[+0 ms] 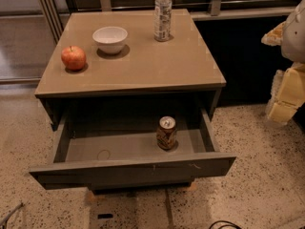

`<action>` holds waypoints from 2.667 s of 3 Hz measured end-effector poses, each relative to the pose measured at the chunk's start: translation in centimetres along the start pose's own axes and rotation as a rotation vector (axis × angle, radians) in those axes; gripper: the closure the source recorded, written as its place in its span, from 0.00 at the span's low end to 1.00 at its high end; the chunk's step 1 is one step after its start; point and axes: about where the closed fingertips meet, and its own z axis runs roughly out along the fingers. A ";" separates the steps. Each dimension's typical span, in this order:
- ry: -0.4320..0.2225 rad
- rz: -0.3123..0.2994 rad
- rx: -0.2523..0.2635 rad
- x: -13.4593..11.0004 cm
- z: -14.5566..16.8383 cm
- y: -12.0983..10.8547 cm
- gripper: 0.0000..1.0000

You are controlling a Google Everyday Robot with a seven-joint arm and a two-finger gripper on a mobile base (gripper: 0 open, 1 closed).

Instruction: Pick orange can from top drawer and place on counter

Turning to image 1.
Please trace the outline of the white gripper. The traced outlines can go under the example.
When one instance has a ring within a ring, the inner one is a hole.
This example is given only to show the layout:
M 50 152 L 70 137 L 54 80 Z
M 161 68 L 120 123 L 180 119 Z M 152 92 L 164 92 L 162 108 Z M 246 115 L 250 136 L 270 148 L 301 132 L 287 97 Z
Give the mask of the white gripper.
M 285 58 L 294 63 L 274 75 L 271 99 L 266 107 L 267 119 L 286 124 L 305 103 L 305 0 L 282 22 L 261 38 L 268 46 L 280 46 Z

